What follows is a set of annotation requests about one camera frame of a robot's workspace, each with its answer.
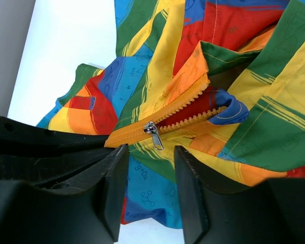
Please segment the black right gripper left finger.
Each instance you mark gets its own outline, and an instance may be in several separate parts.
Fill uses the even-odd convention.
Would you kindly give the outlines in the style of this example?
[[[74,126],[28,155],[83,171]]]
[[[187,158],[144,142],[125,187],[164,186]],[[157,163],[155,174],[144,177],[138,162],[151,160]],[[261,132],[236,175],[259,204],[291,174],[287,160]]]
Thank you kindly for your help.
[[[128,165],[122,145],[51,189],[0,180],[0,243],[117,242]]]

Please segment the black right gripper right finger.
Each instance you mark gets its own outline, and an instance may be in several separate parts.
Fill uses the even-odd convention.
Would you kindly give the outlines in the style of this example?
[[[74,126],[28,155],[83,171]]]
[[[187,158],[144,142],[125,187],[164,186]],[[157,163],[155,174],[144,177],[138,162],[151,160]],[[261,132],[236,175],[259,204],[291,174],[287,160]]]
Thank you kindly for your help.
[[[240,184],[174,149],[185,243],[305,243],[305,178]]]

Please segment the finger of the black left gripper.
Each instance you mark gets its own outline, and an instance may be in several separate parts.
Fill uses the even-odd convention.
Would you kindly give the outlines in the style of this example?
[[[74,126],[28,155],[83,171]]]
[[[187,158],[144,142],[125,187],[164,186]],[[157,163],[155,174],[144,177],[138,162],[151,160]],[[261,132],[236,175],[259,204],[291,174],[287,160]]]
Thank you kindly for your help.
[[[103,178],[107,188],[122,185],[122,157],[106,148],[106,135],[81,135],[29,126],[0,117],[0,188],[19,181],[47,189],[74,189]]]

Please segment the silver zipper slider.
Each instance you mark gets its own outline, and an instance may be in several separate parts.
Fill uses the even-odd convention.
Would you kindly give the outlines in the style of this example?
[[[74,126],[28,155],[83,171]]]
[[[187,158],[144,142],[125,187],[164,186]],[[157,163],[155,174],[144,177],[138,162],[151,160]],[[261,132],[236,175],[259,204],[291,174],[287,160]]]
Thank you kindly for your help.
[[[158,128],[154,122],[152,122],[152,121],[148,122],[144,126],[143,130],[144,130],[144,133],[149,134],[151,136],[154,149],[159,150],[159,151],[164,149],[161,139],[159,137]]]

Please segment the rainbow striped zip jacket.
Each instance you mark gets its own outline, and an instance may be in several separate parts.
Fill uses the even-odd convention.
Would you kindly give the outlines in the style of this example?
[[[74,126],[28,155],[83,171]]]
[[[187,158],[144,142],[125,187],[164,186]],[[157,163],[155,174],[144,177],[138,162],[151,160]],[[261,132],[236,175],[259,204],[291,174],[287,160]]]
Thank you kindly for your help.
[[[129,146],[122,224],[182,227],[176,146],[246,186],[305,177],[305,1],[114,5],[116,59],[79,65],[38,127]]]

